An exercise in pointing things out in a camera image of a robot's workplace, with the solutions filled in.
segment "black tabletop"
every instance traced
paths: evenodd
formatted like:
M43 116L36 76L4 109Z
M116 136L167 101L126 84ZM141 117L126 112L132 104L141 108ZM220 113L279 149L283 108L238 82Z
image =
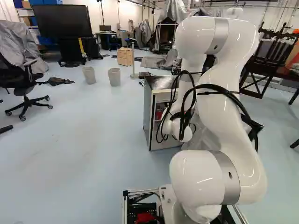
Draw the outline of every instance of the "black tabletop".
M171 89L172 83L177 76L146 76L145 80L152 90Z

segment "wooden chair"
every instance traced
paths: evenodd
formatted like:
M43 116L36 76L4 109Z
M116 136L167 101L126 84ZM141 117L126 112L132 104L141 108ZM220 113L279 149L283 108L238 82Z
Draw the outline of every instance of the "wooden chair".
M262 26L259 32L264 33L264 36L266 35L269 38L275 37L275 39L273 41L265 39L260 41L255 54L244 66L240 79L240 93L260 99L263 98L273 77L280 77L280 75L277 75L277 70L285 66L285 61L299 38L299 34L283 34L282 31L285 24L279 32L263 29ZM291 39L292 41L287 43L285 39ZM256 80L254 74L259 74L263 77ZM244 86L249 75L253 83ZM263 90L260 91L258 83L266 79L268 80ZM256 92L246 89L252 85L255 86Z

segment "red component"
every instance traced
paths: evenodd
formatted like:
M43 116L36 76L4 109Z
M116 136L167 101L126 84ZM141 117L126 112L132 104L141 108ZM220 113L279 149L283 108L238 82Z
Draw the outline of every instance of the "red component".
M156 220L156 218L152 214L148 212L140 213L137 214L137 220L135 221L135 224L148 223L149 221L154 221L154 220Z
M161 118L162 118L162 114L163 114L163 112L162 111L156 111L156 117L155 117L155 119L156 120L161 120Z

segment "monitor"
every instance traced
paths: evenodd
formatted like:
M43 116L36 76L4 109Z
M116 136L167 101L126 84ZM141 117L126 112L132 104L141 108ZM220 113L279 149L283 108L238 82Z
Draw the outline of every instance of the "monitor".
M100 31L111 31L111 26L100 25Z
M39 31L43 37L91 37L88 8L84 5L33 5Z

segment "office chair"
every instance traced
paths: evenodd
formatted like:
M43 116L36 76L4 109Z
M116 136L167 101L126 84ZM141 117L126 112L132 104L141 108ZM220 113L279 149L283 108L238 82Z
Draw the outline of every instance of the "office chair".
M7 68L0 69L0 87L3 88L14 88L14 95L16 96L23 96L24 102L9 109L5 110L5 114L7 116L12 115L12 111L22 108L23 110L21 114L19 115L19 118L21 121L25 121L26 117L24 116L27 109L31 106L46 106L49 109L52 109L53 106L49 104L40 104L38 101L41 101L43 99L49 101L49 96L44 96L41 98L36 99L29 99L26 95L30 93L34 86L38 84L36 82L37 79L43 77L43 73L32 73L31 65L37 62L37 59L34 59L32 61L26 62L23 64L24 70L18 66L12 65L9 63L3 56L0 54L0 60L4 62L4 64L7 66Z

